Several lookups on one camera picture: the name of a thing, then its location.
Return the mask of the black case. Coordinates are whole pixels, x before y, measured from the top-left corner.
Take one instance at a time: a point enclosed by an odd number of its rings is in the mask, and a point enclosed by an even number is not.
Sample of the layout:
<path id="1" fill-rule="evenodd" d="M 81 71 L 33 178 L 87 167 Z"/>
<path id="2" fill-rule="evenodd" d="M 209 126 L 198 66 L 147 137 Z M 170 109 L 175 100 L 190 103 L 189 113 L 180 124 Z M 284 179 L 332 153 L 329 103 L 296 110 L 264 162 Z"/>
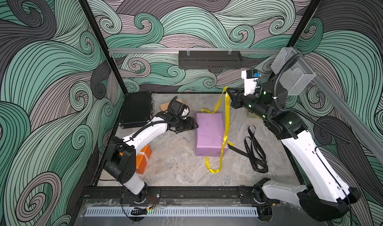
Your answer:
<path id="1" fill-rule="evenodd" d="M 119 118 L 121 128 L 145 126 L 152 119 L 153 101 L 151 92 L 128 93 Z"/>

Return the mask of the black frame post left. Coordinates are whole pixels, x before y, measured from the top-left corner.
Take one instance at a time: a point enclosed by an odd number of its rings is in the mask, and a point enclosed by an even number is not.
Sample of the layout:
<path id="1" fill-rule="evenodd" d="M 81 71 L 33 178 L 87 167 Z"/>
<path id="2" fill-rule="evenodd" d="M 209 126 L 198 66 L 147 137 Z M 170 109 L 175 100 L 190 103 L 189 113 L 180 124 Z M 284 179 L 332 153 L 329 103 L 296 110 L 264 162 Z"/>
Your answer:
<path id="1" fill-rule="evenodd" d="M 89 24 L 92 29 L 92 31 L 95 33 L 95 37 L 101 47 L 101 50 L 109 64 L 109 67 L 111 68 L 111 71 L 113 72 L 118 85 L 120 86 L 120 89 L 122 90 L 123 94 L 126 95 L 128 93 L 127 88 L 125 86 L 125 83 L 122 79 L 122 76 L 119 72 L 119 68 L 117 67 L 117 64 L 114 60 L 114 58 L 109 54 L 107 43 L 101 33 L 101 30 L 96 22 L 96 18 L 91 10 L 91 7 L 87 0 L 78 0 Z"/>

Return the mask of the aluminium rail back wall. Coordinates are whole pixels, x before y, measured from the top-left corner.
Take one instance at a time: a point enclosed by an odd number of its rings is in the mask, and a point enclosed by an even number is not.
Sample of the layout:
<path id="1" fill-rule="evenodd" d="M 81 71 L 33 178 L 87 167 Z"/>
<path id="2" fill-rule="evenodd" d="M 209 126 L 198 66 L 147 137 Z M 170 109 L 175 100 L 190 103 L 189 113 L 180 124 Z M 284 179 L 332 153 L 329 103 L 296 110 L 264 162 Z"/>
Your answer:
<path id="1" fill-rule="evenodd" d="M 178 54 L 180 51 L 186 51 L 189 54 L 192 51 L 224 51 L 228 54 L 233 51 L 240 51 L 243 54 L 278 54 L 281 49 L 261 49 L 261 48 L 116 48 L 108 49 L 110 54 Z"/>

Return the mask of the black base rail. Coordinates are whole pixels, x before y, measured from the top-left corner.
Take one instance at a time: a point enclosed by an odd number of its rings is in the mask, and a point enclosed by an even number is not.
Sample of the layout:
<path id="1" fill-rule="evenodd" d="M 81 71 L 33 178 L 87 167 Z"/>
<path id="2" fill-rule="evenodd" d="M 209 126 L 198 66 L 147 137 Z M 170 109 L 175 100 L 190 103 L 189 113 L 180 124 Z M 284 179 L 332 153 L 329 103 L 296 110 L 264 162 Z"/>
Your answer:
<path id="1" fill-rule="evenodd" d="M 254 206 L 279 204 L 282 199 L 266 198 L 253 186 L 234 187 L 177 187 L 149 186 L 135 195 L 123 187 L 85 187 L 82 199 L 117 199 L 124 204 L 164 204 L 172 200 L 239 200 Z"/>

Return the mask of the aluminium rail right wall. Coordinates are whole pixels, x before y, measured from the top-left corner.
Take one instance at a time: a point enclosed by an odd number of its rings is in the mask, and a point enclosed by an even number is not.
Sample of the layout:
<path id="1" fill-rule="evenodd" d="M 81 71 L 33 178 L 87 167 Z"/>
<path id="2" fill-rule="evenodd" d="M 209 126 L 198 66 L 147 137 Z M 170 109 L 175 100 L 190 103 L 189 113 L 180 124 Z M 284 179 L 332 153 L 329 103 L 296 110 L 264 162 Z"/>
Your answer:
<path id="1" fill-rule="evenodd" d="M 305 55 L 316 76 L 288 106 L 315 118 L 330 115 L 343 120 L 354 135 L 380 160 L 383 158 L 382 61 L 368 63 L 352 54 L 345 60 Z"/>

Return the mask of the black frame post right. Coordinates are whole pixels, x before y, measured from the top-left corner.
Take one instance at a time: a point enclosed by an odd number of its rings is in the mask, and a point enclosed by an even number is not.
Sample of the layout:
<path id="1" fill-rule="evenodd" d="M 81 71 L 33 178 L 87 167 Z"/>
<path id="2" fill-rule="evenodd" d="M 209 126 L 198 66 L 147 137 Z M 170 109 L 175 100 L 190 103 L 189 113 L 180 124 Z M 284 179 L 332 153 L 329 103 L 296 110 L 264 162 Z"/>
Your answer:
<path id="1" fill-rule="evenodd" d="M 304 11 L 302 15 L 302 19 L 299 21 L 299 24 L 294 31 L 292 37 L 290 38 L 287 47 L 293 47 L 296 50 L 298 50 L 295 45 L 297 44 L 299 38 L 303 34 L 304 30 L 308 26 L 309 22 L 311 21 L 315 11 L 317 10 L 321 0 L 311 0 L 309 5 L 307 6 L 306 10 Z"/>

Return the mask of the orange gift box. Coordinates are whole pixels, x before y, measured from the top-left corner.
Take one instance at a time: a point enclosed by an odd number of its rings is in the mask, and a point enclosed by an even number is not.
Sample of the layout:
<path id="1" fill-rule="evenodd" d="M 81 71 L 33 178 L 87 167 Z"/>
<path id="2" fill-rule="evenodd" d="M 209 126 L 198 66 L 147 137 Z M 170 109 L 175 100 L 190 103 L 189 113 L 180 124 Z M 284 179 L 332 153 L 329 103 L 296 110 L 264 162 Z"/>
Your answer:
<path id="1" fill-rule="evenodd" d="M 133 167 L 136 166 L 136 173 L 142 175 L 147 167 L 151 154 L 152 150 L 149 145 L 144 146 L 144 148 L 139 151 L 133 146 L 121 146 L 118 149 L 121 172 L 123 174 L 132 174 Z"/>

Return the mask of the aluminium rail wall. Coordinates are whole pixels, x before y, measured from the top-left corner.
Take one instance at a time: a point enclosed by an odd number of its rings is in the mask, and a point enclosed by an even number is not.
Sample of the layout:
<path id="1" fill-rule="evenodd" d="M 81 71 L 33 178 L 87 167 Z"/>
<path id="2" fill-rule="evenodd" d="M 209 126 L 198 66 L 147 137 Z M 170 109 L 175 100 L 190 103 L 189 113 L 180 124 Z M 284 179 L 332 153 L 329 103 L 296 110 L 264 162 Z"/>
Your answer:
<path id="1" fill-rule="evenodd" d="M 228 54 L 233 51 L 240 51 L 243 54 L 278 54 L 281 49 L 261 49 L 261 48 L 116 48 L 108 49 L 110 54 L 178 54 L 180 51 L 186 51 L 189 54 L 192 51 L 224 51 Z"/>
<path id="2" fill-rule="evenodd" d="M 354 135 L 380 160 L 383 158 L 382 61 L 368 63 L 352 54 L 345 60 L 305 55 L 316 76 L 288 106 L 315 118 L 330 115 L 343 120 Z"/>

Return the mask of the purple gift box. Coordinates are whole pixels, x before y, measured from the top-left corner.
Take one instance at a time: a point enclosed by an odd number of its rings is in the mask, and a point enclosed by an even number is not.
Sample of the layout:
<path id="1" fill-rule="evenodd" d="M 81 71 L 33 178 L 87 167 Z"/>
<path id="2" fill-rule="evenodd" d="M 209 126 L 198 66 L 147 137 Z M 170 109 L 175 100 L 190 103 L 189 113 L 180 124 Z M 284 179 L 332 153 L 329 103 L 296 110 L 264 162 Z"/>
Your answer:
<path id="1" fill-rule="evenodd" d="M 223 113 L 197 113 L 195 120 L 195 155 L 219 157 L 224 138 Z"/>

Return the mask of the black perforated wall tray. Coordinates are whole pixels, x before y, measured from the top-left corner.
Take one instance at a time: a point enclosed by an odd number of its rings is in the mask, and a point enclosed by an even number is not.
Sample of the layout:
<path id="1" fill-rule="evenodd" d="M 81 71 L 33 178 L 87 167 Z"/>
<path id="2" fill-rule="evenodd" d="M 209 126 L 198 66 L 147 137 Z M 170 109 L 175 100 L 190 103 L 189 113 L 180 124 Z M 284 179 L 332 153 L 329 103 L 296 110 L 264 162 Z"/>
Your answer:
<path id="1" fill-rule="evenodd" d="M 180 69 L 240 69 L 243 58 L 240 51 L 228 54 L 224 51 L 186 51 L 179 52 L 178 66 Z"/>

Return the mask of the clear acrylic wall holder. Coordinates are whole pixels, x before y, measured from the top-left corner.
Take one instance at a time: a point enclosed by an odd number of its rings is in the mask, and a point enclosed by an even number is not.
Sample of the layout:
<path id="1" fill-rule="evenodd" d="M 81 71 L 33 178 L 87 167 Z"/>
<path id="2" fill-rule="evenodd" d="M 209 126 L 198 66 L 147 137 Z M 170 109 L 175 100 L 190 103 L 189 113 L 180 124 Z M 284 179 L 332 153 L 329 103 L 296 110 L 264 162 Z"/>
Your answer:
<path id="1" fill-rule="evenodd" d="M 275 74 L 278 74 L 283 65 L 292 58 L 295 54 L 299 55 L 297 62 L 283 73 L 280 83 L 287 89 L 288 95 L 299 95 L 306 86 L 315 78 L 316 72 L 304 55 L 293 47 L 284 47 L 281 49 L 271 69 Z"/>

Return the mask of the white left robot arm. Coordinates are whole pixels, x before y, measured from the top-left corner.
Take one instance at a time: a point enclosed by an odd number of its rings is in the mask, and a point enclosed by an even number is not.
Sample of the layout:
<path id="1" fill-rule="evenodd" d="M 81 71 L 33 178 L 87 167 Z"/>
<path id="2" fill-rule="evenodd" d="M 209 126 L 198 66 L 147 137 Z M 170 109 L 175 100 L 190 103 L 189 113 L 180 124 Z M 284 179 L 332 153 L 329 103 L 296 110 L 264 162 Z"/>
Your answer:
<path id="1" fill-rule="evenodd" d="M 174 116 L 161 111 L 135 133 L 122 139 L 114 137 L 104 153 L 103 170 L 124 186 L 135 202 L 143 202 L 147 197 L 148 185 L 136 173 L 138 153 L 152 140 L 167 131 L 182 133 L 198 128 L 191 117 Z"/>

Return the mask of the yellow ribbon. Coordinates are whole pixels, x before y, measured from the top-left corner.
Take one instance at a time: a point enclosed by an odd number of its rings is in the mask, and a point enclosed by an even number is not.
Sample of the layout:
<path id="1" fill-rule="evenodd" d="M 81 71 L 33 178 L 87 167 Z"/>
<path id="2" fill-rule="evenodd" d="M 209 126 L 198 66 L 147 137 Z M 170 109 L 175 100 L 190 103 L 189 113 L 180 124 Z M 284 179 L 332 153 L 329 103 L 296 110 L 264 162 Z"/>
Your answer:
<path id="1" fill-rule="evenodd" d="M 230 127 L 230 96 L 228 94 L 228 87 L 226 86 L 222 90 L 220 98 L 214 107 L 214 111 L 210 111 L 206 108 L 202 108 L 200 110 L 201 113 L 215 114 L 220 108 L 222 100 L 224 100 L 224 132 L 223 132 L 221 152 L 219 156 L 219 168 L 212 169 L 209 164 L 209 157 L 208 156 L 205 157 L 205 166 L 208 169 L 208 171 L 212 174 L 217 174 L 222 170 L 223 155 L 224 155 L 225 147 L 228 143 L 229 143 L 229 146 L 231 146 L 231 143 L 228 142 L 229 127 Z"/>

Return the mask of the black ribbon gold lettering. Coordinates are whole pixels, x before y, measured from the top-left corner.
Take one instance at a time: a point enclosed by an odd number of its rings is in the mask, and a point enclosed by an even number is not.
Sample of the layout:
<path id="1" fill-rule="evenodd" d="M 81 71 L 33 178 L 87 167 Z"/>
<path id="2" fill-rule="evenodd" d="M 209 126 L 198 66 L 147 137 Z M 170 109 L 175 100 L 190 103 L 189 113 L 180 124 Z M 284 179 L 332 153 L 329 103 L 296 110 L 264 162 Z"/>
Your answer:
<path id="1" fill-rule="evenodd" d="M 266 155 L 261 145 L 255 137 L 256 127 L 250 125 L 247 129 L 248 136 L 244 139 L 245 152 L 234 147 L 234 144 L 228 143 L 228 148 L 242 156 L 248 158 L 252 169 L 258 173 L 268 173 Z"/>

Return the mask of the olive green gift box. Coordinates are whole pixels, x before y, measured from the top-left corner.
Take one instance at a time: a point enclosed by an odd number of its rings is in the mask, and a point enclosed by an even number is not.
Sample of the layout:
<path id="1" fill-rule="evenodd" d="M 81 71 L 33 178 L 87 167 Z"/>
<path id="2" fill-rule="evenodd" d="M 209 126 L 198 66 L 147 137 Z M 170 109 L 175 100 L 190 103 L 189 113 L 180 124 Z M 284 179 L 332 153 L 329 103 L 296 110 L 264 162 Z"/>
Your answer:
<path id="1" fill-rule="evenodd" d="M 259 116 L 254 114 L 254 113 L 251 113 L 251 112 L 247 112 L 247 117 L 248 118 L 254 118 L 254 119 L 259 119 Z"/>

